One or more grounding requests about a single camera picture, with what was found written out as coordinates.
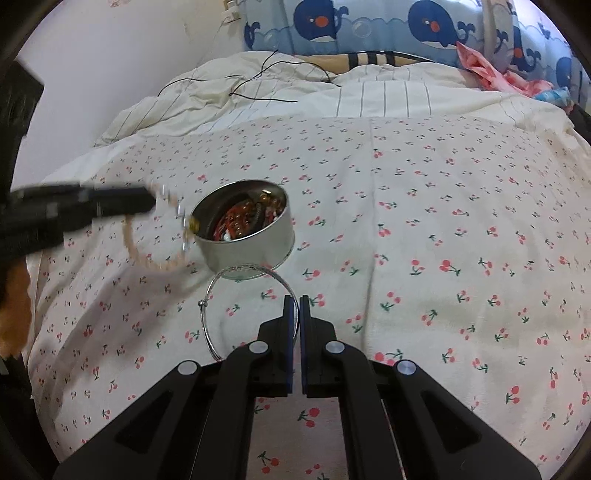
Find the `person's left hand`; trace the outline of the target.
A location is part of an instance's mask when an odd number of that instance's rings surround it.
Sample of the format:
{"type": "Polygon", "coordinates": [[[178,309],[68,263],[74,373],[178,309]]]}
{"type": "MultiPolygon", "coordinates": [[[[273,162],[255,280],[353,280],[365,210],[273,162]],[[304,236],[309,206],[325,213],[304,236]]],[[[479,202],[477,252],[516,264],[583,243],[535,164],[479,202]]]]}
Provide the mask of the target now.
{"type": "Polygon", "coordinates": [[[30,274],[26,260],[1,269],[0,353],[2,359],[18,357],[25,348],[32,321],[30,274]]]}

